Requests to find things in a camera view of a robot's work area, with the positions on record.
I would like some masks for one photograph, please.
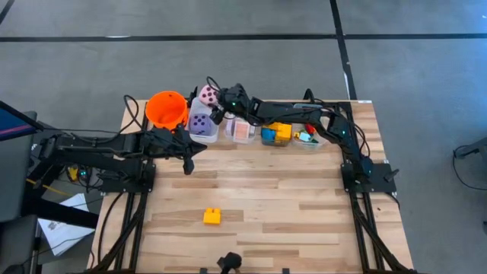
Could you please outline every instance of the white paper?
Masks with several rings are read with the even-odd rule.
[[[85,203],[86,200],[84,199],[84,194],[76,194],[66,201],[61,202],[61,205],[76,206],[75,208],[85,210],[87,212],[88,206]],[[74,225],[67,225],[66,223],[61,223],[58,221],[50,221],[41,218],[39,219],[39,224],[40,227],[43,229],[43,232],[47,238],[47,242],[49,243],[49,246],[51,248],[56,247],[63,241],[78,238],[77,240],[66,241],[64,244],[61,244],[58,247],[54,248],[53,253],[55,256],[63,254],[70,247],[81,241],[84,236],[94,231],[93,228],[82,228]]]

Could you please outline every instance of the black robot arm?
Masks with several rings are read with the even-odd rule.
[[[264,126],[274,122],[310,124],[318,134],[333,144],[337,144],[346,159],[352,163],[355,179],[367,183],[372,174],[372,160],[360,152],[354,142],[354,124],[342,114],[333,110],[317,108],[293,108],[293,104],[280,102],[266,102],[247,96],[244,87],[236,84],[232,88],[221,88],[217,95],[219,106],[213,107],[213,122],[219,124],[225,113],[232,113],[245,119],[253,126]],[[322,117],[329,119],[328,125],[321,122]]]

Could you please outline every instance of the toy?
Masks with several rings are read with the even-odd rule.
[[[313,127],[312,125],[310,125],[310,124],[306,124],[306,125],[304,126],[304,128],[306,129],[306,132],[307,132],[308,134],[313,134],[313,133],[315,133],[315,132],[316,132],[316,130],[314,129],[314,127]]]
[[[195,135],[211,135],[211,120],[208,114],[197,113],[189,118],[189,132]]]
[[[275,130],[262,128],[262,138],[268,141],[275,140]]]
[[[204,86],[199,92],[198,99],[208,107],[217,105],[216,94],[218,92],[211,88],[209,85]]]
[[[307,134],[306,132],[302,132],[299,135],[299,139],[303,142],[310,142],[311,141],[311,135]]]
[[[278,130],[275,134],[276,141],[289,141],[291,140],[292,126],[288,124],[280,123]]]
[[[207,208],[203,215],[203,223],[207,225],[219,225],[221,221],[220,209]]]

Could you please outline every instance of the orange bucket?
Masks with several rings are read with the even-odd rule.
[[[186,99],[176,91],[161,91],[147,102],[145,115],[160,129],[175,129],[179,123],[186,125],[188,122]]]

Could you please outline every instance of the wooden tabletop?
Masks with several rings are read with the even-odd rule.
[[[145,101],[139,101],[141,110]],[[364,130],[376,162],[385,159],[370,102],[352,101],[355,122]],[[124,114],[123,125],[130,121]],[[138,131],[132,125],[127,132]],[[148,196],[137,273],[219,272],[216,261],[228,252],[243,257],[241,272],[361,273],[349,196],[342,186],[337,145],[317,151],[295,145],[264,146],[259,136],[249,145],[227,140],[220,130],[215,144],[194,158],[186,176],[183,162],[156,160],[157,175]],[[103,200],[93,242],[116,194]],[[126,205],[122,196],[111,212],[103,236],[102,256],[118,238]],[[380,237],[398,260],[412,268],[397,204],[385,194],[371,194]],[[204,225],[206,208],[221,209],[221,224]],[[369,260],[375,266],[368,237]],[[132,237],[124,267],[129,265]]]

